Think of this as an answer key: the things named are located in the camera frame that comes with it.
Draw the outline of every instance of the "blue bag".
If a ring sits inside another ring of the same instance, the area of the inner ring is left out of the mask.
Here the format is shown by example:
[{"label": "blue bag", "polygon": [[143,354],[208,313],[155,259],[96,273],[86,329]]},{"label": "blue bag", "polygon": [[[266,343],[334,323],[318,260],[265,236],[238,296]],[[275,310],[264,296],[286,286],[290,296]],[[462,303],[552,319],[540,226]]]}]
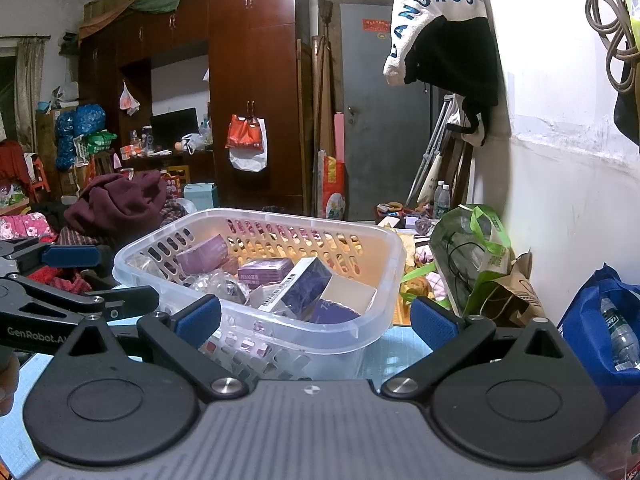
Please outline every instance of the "blue bag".
[{"label": "blue bag", "polygon": [[100,105],[79,106],[76,110],[74,137],[89,136],[95,132],[103,131],[105,120],[106,113]]},{"label": "blue bag", "polygon": [[634,293],[640,294],[640,286],[622,283],[618,273],[605,265],[578,291],[559,325],[562,336],[600,389],[609,416],[640,391],[640,370],[616,370],[600,301],[609,298],[638,335],[640,299]]},{"label": "blue bag", "polygon": [[76,123],[76,112],[69,110],[62,112],[56,119],[56,146],[58,155],[56,156],[56,169],[67,171],[74,164],[76,150],[74,147],[74,125]]}]

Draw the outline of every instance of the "red chair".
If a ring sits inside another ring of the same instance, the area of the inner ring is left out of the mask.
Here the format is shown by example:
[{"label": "red chair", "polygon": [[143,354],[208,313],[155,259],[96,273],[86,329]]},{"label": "red chair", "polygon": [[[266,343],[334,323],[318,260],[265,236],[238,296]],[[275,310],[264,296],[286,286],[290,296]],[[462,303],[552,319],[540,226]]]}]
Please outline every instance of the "red chair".
[{"label": "red chair", "polygon": [[49,193],[51,190],[49,189],[47,175],[44,173],[44,166],[42,165],[40,157],[35,155],[33,158],[33,173],[36,177],[36,180],[31,183],[30,192],[33,196],[33,199],[38,202],[38,194],[36,193],[38,190],[43,189],[47,193]]}]

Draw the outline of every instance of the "barcode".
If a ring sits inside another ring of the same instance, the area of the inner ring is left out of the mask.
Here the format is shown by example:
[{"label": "barcode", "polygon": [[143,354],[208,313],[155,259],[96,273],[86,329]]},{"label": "barcode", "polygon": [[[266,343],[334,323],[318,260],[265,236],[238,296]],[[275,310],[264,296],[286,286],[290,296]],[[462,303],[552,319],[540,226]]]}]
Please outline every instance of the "barcode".
[{"label": "barcode", "polygon": [[289,276],[287,276],[284,281],[278,286],[278,288],[274,290],[266,300],[264,300],[261,306],[267,306],[268,304],[270,304],[271,301],[277,298],[278,295],[289,285],[289,283],[293,282],[297,277],[297,274],[290,274]]}]

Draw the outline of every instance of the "coiled cable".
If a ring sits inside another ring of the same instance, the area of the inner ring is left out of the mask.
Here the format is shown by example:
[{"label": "coiled cable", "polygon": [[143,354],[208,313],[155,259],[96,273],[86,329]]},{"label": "coiled cable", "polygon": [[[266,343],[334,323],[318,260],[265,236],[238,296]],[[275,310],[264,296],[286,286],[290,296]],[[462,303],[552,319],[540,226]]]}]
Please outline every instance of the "coiled cable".
[{"label": "coiled cable", "polygon": [[[616,18],[610,23],[602,23],[600,15],[600,2],[605,2]],[[637,65],[640,62],[640,52],[636,45],[636,39],[631,29],[631,19],[623,0],[587,0],[585,4],[587,21],[591,28],[600,36],[602,44],[607,49],[607,77],[617,92],[625,94],[634,90],[636,82]],[[626,49],[620,49],[620,43],[626,40]],[[629,63],[630,72],[624,81],[618,82],[611,73],[611,61],[619,59]]]}]

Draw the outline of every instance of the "clear plastic basket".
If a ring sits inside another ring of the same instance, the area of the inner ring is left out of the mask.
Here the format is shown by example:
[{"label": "clear plastic basket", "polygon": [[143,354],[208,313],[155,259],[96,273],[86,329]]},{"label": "clear plastic basket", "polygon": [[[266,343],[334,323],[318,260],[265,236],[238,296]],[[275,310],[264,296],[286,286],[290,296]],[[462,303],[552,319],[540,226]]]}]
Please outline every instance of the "clear plastic basket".
[{"label": "clear plastic basket", "polygon": [[[357,375],[364,349],[391,326],[404,271],[401,239],[384,229],[256,211],[210,209],[188,215],[122,249],[113,275],[130,285],[151,285],[161,305],[177,312],[202,297],[182,284],[176,254],[222,235],[241,264],[258,258],[318,256],[336,273],[377,289],[358,319],[318,325],[222,301],[222,322],[202,351],[242,379],[328,380]],[[163,280],[128,261],[151,256]]]}]

